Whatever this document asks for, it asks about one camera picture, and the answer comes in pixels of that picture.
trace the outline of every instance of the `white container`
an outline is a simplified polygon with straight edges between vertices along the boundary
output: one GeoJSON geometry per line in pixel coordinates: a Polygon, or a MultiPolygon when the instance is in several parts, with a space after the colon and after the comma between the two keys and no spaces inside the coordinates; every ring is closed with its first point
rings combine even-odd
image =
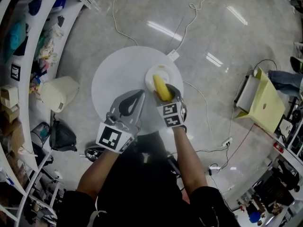
{"type": "Polygon", "coordinates": [[[71,77],[66,76],[48,81],[40,88],[43,103],[58,113],[75,97],[79,90],[79,84],[71,77]]]}
{"type": "Polygon", "coordinates": [[[18,88],[11,85],[1,87],[0,101],[7,108],[12,108],[18,103],[18,88]]]}

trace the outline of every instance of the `forearm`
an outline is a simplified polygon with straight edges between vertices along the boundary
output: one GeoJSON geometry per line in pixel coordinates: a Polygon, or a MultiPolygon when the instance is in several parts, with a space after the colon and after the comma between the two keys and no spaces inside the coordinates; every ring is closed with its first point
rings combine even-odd
{"type": "Polygon", "coordinates": [[[77,191],[84,192],[97,199],[107,175],[117,160],[119,154],[105,150],[102,155],[86,170],[80,179],[77,191]]]}
{"type": "Polygon", "coordinates": [[[173,128],[178,153],[178,164],[187,194],[197,188],[207,186],[202,163],[193,149],[182,127],[173,128]]]}

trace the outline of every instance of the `yellow banana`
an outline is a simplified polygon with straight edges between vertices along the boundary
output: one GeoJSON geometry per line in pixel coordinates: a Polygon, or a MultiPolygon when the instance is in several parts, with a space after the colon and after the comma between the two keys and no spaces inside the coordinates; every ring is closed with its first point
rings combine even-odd
{"type": "Polygon", "coordinates": [[[162,101],[171,101],[173,99],[173,95],[168,90],[163,79],[159,75],[156,75],[156,74],[152,76],[152,79],[153,79],[153,83],[155,85],[156,92],[158,93],[160,99],[162,101]]]}

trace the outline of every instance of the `white round table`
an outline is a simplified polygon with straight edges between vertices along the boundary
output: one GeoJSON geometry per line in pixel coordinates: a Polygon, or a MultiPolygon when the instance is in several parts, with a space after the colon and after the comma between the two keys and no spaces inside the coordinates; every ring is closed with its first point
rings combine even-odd
{"type": "Polygon", "coordinates": [[[102,121],[105,120],[106,113],[118,96],[131,90],[144,89],[146,98],[139,135],[154,133],[165,128],[152,92],[145,85],[146,72],[158,65],[165,65],[174,71],[175,83],[172,85],[178,88],[183,96],[181,74],[174,62],[162,52],[144,46],[131,46],[108,56],[97,69],[91,86],[93,104],[102,121]]]}

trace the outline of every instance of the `black pants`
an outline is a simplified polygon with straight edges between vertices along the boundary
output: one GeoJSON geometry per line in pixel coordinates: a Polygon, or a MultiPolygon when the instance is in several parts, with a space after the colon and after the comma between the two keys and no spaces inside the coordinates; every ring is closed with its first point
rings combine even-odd
{"type": "Polygon", "coordinates": [[[246,211],[247,211],[248,215],[251,215],[252,213],[258,211],[256,206],[251,201],[249,201],[248,203],[249,203],[249,206],[246,207],[246,211]]]}
{"type": "Polygon", "coordinates": [[[282,172],[279,169],[272,168],[273,176],[279,178],[282,182],[287,185],[288,190],[294,189],[294,187],[298,184],[296,181],[296,177],[286,169],[284,163],[282,161],[278,161],[280,167],[282,168],[282,172]]]}

